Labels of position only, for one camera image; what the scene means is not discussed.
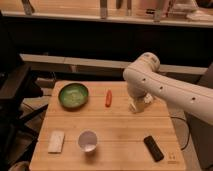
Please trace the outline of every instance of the floor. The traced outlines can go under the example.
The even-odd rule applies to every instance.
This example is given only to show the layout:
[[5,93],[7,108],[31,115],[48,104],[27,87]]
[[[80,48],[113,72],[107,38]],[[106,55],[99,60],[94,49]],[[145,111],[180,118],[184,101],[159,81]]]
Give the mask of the floor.
[[[24,110],[25,114],[48,103],[52,89],[51,88],[42,88],[42,89],[44,91],[45,96],[41,98],[24,100],[24,103],[22,104],[21,107]],[[181,109],[179,109],[173,104],[167,104],[167,106],[168,106],[169,113],[171,114],[172,117],[185,118],[184,113]],[[30,121],[28,125],[31,128],[39,131],[41,128],[41,124],[42,124],[44,116],[45,116],[45,112],[39,115],[38,117],[34,118],[32,121]],[[177,133],[179,143],[180,143],[180,147],[183,147],[187,141],[188,127],[186,126],[185,122],[179,119],[172,119],[172,120],[173,120],[174,128]],[[13,150],[12,150],[13,153],[9,156],[9,160],[11,163],[17,160],[17,158],[26,150],[26,147],[31,143],[31,141],[32,141],[32,137],[30,136],[28,137],[23,134],[19,134],[17,136],[16,141],[13,145]],[[183,150],[183,155],[185,158],[187,171],[201,171],[191,137],[190,137],[187,148]]]

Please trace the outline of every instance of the bowl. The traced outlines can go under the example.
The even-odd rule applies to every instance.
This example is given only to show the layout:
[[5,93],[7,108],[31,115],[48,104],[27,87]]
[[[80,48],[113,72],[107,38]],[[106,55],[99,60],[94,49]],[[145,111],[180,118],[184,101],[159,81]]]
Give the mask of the bowl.
[[78,145],[85,154],[94,154],[97,142],[97,136],[92,131],[84,131],[78,138]]
[[58,95],[60,104],[66,109],[76,109],[83,106],[89,96],[87,87],[81,83],[71,83],[64,86]]

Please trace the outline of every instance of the green bowl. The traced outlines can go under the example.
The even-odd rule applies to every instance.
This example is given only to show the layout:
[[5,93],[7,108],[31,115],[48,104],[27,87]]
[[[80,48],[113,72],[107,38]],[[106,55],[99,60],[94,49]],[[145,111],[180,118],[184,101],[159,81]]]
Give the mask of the green bowl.
[[80,83],[71,83],[61,89],[58,99],[66,109],[76,109],[87,102],[88,96],[89,91],[86,86]]

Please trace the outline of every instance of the dark background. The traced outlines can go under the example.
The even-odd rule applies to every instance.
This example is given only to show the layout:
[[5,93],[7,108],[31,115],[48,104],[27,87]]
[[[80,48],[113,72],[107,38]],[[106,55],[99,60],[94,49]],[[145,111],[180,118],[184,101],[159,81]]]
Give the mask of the dark background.
[[134,61],[150,51],[162,64],[208,67],[213,61],[212,28],[19,17],[4,20],[20,53]]

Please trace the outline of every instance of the carrot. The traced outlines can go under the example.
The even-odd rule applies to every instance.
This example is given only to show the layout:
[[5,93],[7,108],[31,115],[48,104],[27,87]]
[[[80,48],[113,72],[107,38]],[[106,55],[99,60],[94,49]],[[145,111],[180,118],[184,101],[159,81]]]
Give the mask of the carrot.
[[105,101],[105,106],[110,107],[112,103],[112,91],[108,90],[106,94],[106,101]]

